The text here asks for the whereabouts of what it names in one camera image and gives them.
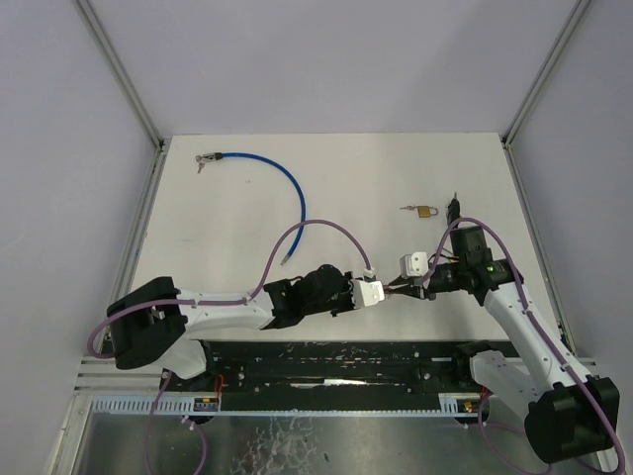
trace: blue cable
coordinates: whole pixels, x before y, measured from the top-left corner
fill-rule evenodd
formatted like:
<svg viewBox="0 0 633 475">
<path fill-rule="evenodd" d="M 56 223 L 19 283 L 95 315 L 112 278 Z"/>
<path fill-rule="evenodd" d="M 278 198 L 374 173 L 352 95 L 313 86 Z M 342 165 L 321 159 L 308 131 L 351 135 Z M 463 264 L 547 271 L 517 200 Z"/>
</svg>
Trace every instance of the blue cable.
<svg viewBox="0 0 633 475">
<path fill-rule="evenodd" d="M 222 157 L 223 158 L 230 158 L 230 157 L 250 158 L 251 160 L 262 161 L 264 163 L 268 163 L 269 165 L 273 165 L 275 168 L 281 171 L 284 175 L 286 175 L 288 179 L 292 181 L 293 185 L 295 185 L 295 189 L 297 190 L 297 194 L 299 195 L 299 201 L 301 203 L 301 221 L 303 222 L 306 220 L 306 199 L 304 198 L 304 192 L 302 191 L 301 186 L 299 186 L 299 183 L 297 183 L 297 180 L 295 179 L 295 177 L 292 175 L 290 171 L 288 171 L 286 168 L 284 168 L 282 165 L 280 165 L 276 161 L 273 161 L 270 158 L 266 158 L 265 156 L 255 155 L 254 153 L 230 152 L 230 153 L 223 153 Z M 299 230 L 297 231 L 297 235 L 295 236 L 293 245 L 290 246 L 288 253 L 281 261 L 281 265 L 284 265 L 288 261 L 288 259 L 290 259 L 290 256 L 295 253 L 295 249 L 297 249 L 297 246 L 299 245 L 299 241 L 301 240 L 301 236 L 303 233 L 304 233 L 304 227 L 301 226 Z"/>
</svg>

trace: gray wall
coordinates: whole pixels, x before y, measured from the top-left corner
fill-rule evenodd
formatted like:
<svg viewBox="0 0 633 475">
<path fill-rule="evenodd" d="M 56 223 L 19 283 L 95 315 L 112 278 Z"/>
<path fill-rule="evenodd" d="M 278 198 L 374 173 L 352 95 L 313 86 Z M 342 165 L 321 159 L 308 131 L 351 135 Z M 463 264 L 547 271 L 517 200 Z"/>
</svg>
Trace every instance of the gray wall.
<svg viewBox="0 0 633 475">
<path fill-rule="evenodd" d="M 93 0 L 161 132 L 503 132 L 576 0 Z"/>
<path fill-rule="evenodd" d="M 152 150 L 69 0 L 0 7 L 0 473 L 36 474 Z"/>
<path fill-rule="evenodd" d="M 573 335 L 633 443 L 633 3 L 595 2 L 515 144 Z"/>
</svg>

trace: small key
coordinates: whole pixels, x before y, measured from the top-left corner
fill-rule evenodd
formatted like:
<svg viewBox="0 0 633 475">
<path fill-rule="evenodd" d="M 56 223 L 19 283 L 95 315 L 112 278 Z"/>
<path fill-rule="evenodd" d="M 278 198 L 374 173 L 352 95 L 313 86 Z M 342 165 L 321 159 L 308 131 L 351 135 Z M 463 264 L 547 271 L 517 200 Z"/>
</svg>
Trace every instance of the small key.
<svg viewBox="0 0 633 475">
<path fill-rule="evenodd" d="M 401 210 L 410 210 L 410 211 L 417 210 L 417 215 L 420 218 L 430 218 L 431 216 L 437 216 L 439 214 L 439 211 L 437 210 L 437 208 L 435 208 L 434 206 L 426 206 L 426 205 L 403 206 L 401 207 Z"/>
</svg>

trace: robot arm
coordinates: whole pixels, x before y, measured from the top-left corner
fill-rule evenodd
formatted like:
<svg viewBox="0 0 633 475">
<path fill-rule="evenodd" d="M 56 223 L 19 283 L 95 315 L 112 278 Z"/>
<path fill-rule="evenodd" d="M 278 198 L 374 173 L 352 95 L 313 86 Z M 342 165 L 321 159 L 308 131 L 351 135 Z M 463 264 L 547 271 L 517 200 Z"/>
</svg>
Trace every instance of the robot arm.
<svg viewBox="0 0 633 475">
<path fill-rule="evenodd" d="M 459 207 L 453 206 L 452 215 L 457 219 Z M 450 238 L 455 256 L 451 262 L 437 265 L 425 283 L 426 254 L 407 255 L 401 259 L 401 275 L 390 283 L 389 292 L 433 300 L 436 294 L 467 291 L 490 312 L 529 374 L 507 364 L 503 355 L 485 342 L 460 347 L 456 365 L 466 368 L 468 377 L 493 391 L 524 420 L 530 444 L 543 461 L 553 463 L 612 447 L 583 391 L 594 396 L 615 428 L 619 406 L 615 385 L 609 378 L 594 378 L 571 355 L 525 289 L 535 321 L 585 387 L 581 389 L 557 363 L 550 345 L 525 315 L 513 269 L 505 259 L 493 260 L 482 228 L 455 228 Z M 170 277 L 154 279 L 108 309 L 108 316 L 112 316 L 139 306 L 139 310 L 111 323 L 117 367 L 157 364 L 183 379 L 192 378 L 207 369 L 207 357 L 198 339 L 213 339 L 216 330 L 226 328 L 283 329 L 308 315 L 331 312 L 335 316 L 376 305 L 385 300 L 385 293 L 382 284 L 372 279 L 373 275 L 353 279 L 351 273 L 343 275 L 324 265 L 303 278 L 266 284 L 255 298 L 247 293 L 194 293 L 175 288 Z M 184 304 L 174 303 L 176 299 Z M 156 301 L 159 303 L 153 307 L 147 306 Z"/>
<path fill-rule="evenodd" d="M 198 293 L 177 289 L 171 277 L 158 277 L 108 308 L 108 316 L 154 301 L 166 301 L 133 312 L 111 324 L 112 343 L 119 369 L 159 365 L 182 379 L 207 369 L 207 357 L 198 340 L 213 339 L 217 330 L 284 329 L 304 317 L 322 312 L 336 316 L 385 300 L 383 285 L 365 272 L 364 279 L 342 274 L 331 265 L 296 279 L 264 285 L 251 298 L 246 292 Z M 174 304 L 193 302 L 192 304 Z"/>
<path fill-rule="evenodd" d="M 390 284 L 400 287 L 389 292 L 433 300 L 439 293 L 465 290 L 486 308 L 509 337 L 529 374 L 508 364 L 501 352 L 484 341 L 459 348 L 457 373 L 467 373 L 469 379 L 491 390 L 524 421 L 530 445 L 541 460 L 554 463 L 612 447 L 607 430 L 566 367 L 579 375 L 615 428 L 619 393 L 613 382 L 593 377 L 578 362 L 544 321 L 521 278 L 528 310 L 556 350 L 565 355 L 566 367 L 561 366 L 526 315 L 508 261 L 493 260 L 481 227 L 455 228 L 450 238 L 454 262 L 437 265 L 427 287 L 410 266 L 403 265 L 401 276 Z M 410 257 L 405 256 L 404 263 L 408 262 Z"/>
</svg>

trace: metal floor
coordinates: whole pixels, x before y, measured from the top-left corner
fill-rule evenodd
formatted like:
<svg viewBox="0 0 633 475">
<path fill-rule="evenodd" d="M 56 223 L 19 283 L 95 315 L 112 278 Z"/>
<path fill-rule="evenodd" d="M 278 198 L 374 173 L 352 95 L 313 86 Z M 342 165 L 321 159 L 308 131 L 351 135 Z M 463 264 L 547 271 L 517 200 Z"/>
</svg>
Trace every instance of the metal floor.
<svg viewBox="0 0 633 475">
<path fill-rule="evenodd" d="M 495 402 L 491 420 L 517 425 Z M 93 414 L 74 475 L 144 475 L 146 422 L 146 416 Z M 490 451 L 478 427 L 465 429 L 452 419 L 218 417 L 204 430 L 209 455 L 202 473 L 207 475 L 515 473 Z M 513 462 L 544 470 L 525 438 L 490 431 Z M 149 445 L 154 475 L 191 474 L 200 460 L 199 436 L 173 417 L 155 418 Z M 571 461 L 553 473 L 586 472 Z"/>
</svg>

